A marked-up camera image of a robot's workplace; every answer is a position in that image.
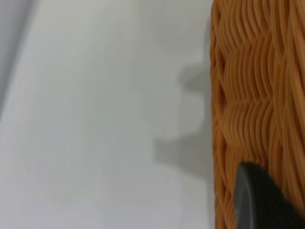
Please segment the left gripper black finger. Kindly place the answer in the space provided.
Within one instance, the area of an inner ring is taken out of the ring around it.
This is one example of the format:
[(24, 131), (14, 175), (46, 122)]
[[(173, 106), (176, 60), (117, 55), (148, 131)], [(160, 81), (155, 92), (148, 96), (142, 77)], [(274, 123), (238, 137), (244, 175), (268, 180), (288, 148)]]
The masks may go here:
[(285, 199), (263, 168), (252, 162), (239, 164), (234, 188), (238, 229), (303, 229), (305, 219)]

